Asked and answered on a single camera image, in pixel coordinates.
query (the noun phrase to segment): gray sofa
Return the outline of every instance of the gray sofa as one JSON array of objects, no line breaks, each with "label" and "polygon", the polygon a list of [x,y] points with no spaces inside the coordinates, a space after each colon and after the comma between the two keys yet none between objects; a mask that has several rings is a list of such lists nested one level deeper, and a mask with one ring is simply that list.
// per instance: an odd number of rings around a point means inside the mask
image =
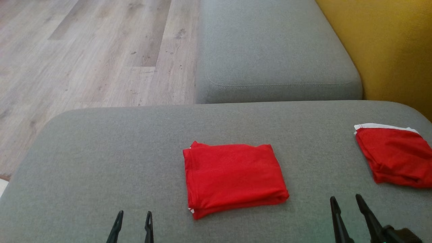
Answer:
[{"label": "gray sofa", "polygon": [[[350,236],[370,239],[360,193],[382,224],[432,242],[432,191],[376,184],[354,125],[416,129],[416,110],[361,99],[359,75],[313,0],[201,0],[193,106],[84,109],[51,120],[0,198],[1,243],[105,242],[124,210],[119,242],[334,242],[336,196]],[[194,221],[182,150],[191,143],[271,144],[288,201]]]},{"label": "gray sofa", "polygon": [[314,0],[201,0],[197,103],[362,99]]},{"label": "gray sofa", "polygon": [[[0,198],[0,242],[105,242],[124,210],[119,242],[143,242],[148,210],[156,242],[334,242],[336,196],[356,242],[370,237],[355,194],[383,224],[432,241],[432,191],[375,184],[354,125],[411,127],[432,143],[432,124],[407,106],[302,101],[84,109],[51,120]],[[194,221],[182,149],[273,146],[290,193],[284,204]]]}]

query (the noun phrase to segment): red fabric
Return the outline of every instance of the red fabric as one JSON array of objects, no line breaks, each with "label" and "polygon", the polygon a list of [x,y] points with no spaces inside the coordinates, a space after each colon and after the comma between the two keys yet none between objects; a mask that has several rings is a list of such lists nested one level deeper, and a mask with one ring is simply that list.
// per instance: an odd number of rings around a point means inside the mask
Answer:
[{"label": "red fabric", "polygon": [[376,183],[432,187],[432,149],[417,133],[360,128],[356,134]]},{"label": "red fabric", "polygon": [[189,208],[194,219],[289,197],[279,163],[269,144],[209,146],[196,141],[183,150]]}]

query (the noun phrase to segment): red cloth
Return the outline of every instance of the red cloth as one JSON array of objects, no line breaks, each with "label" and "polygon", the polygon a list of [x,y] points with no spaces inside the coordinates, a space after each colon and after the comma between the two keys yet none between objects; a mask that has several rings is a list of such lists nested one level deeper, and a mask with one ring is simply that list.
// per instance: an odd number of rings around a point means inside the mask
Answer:
[{"label": "red cloth", "polygon": [[209,146],[196,141],[183,150],[187,199],[194,219],[289,197],[279,163],[269,144]]},{"label": "red cloth", "polygon": [[432,149],[416,130],[373,123],[355,128],[376,183],[432,187]]}]

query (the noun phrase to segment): wooden floor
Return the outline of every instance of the wooden floor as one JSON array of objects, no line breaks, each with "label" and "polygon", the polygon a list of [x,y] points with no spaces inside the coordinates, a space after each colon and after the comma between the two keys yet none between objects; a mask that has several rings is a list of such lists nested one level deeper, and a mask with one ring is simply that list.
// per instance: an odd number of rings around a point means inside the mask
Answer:
[{"label": "wooden floor", "polygon": [[191,104],[199,0],[0,0],[0,178],[87,107]]}]

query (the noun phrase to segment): folded red cloth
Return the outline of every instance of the folded red cloth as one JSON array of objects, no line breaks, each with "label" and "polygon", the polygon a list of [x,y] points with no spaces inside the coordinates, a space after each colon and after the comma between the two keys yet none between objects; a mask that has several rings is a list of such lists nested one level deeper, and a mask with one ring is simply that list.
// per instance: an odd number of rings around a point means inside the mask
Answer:
[{"label": "folded red cloth", "polygon": [[432,187],[432,149],[416,130],[375,123],[354,128],[376,183]]},{"label": "folded red cloth", "polygon": [[269,144],[209,146],[193,142],[183,150],[189,210],[194,219],[289,197],[279,163]]}]

